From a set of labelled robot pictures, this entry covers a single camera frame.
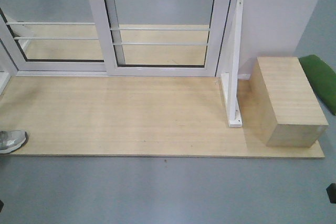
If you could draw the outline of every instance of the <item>gray sneaker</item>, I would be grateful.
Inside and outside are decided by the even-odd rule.
[[[19,149],[28,139],[25,131],[0,131],[0,154]]]

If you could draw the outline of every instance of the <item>sliding glass door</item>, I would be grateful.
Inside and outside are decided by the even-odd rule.
[[[118,68],[215,75],[229,0],[105,1]]]
[[[26,74],[214,76],[229,2],[0,0],[1,43]]]

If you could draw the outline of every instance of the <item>horizontal metal rail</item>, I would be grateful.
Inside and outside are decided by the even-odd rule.
[[[132,45],[132,46],[207,46],[208,43],[164,43],[164,42],[114,42],[114,46]]]
[[[93,26],[94,23],[84,23],[84,22],[7,22],[6,25],[90,25]]]
[[[14,37],[15,40],[19,39],[48,39],[48,40],[98,40],[98,38],[85,38],[85,37]]]
[[[162,27],[162,28],[154,28],[154,27],[119,27],[119,28],[110,28],[111,31],[133,31],[133,30],[141,30],[141,31],[210,31],[210,28],[172,28],[172,27]]]

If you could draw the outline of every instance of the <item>green cushion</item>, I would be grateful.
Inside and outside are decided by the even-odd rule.
[[[316,95],[336,115],[336,73],[316,55],[299,58],[300,64]]]

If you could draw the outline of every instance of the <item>wooden box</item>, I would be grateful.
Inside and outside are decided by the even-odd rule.
[[[296,57],[258,57],[250,79],[267,146],[310,147],[328,122]]]

